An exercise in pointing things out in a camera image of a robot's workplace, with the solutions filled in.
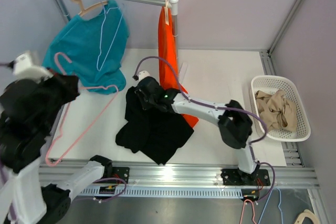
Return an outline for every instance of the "white pipe connector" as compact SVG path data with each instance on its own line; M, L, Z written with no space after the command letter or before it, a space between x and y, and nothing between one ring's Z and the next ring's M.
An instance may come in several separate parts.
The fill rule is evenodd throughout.
M178 9L177 9L178 2L179 0L169 0L169 3L171 5L171 12L173 16L176 16L178 13Z

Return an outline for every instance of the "teal cloth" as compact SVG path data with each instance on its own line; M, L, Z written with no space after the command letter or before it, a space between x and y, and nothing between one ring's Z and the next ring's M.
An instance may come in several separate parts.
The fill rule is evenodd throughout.
M102 53L98 63L99 68L110 48L122 15L120 9L115 7L118 7L118 5L114 0L109 0L108 4L104 6L106 11L109 10L109 8L114 9L106 13L102 33ZM68 63L67 60L60 55L58 57L60 64L67 74L77 75L84 87L107 87L108 85L115 84L119 91L121 91L126 85L126 79L120 70L120 62L129 37L129 30L122 17L105 64L101 70L98 71L96 65L100 53L99 43L103 20L103 10L98 16L90 20L84 20L79 15L73 17L51 42L42 65L56 72L60 72L54 62L54 55L57 52L64 52L72 60L72 63ZM112 87L107 90L92 89L89 91L110 94L116 92L116 89Z

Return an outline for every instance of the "orange cloth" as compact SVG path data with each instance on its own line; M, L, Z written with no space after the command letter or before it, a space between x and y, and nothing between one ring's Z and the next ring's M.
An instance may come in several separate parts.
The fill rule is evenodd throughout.
M178 73L179 68L176 59L172 15L169 9L169 25L167 25L165 22L164 7L162 7L161 9L159 18L158 43L159 43L159 57L167 60L173 66L175 72ZM160 85L164 89L179 88L172 70L162 60L159 60L159 73L160 73ZM183 115L183 117L186 119L186 121L191 127L194 127L198 122L198 118L194 116Z

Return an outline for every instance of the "beige cloth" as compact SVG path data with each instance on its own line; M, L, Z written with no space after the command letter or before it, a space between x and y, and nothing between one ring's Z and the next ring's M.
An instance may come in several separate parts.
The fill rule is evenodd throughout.
M274 95L260 90L255 94L260 118L269 131L282 128L294 132L297 129L296 104L286 99L285 94L284 90L278 90Z

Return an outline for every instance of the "white basket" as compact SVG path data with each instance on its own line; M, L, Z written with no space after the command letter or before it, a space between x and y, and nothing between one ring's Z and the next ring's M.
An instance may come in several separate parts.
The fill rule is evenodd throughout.
M287 78L280 76L256 76L252 79L250 101L253 113L259 116L255 98L255 93L258 90L268 94L274 94L279 89L284 90L286 92L286 98L296 104L298 119L297 131L290 132L284 129L272 130L267 134L267 136L271 139L284 142L301 142L307 140L307 138L310 136L310 125L307 119L307 115L303 108L303 104L295 84ZM265 132L262 125L258 120L254 120L257 133L259 136L262 136Z

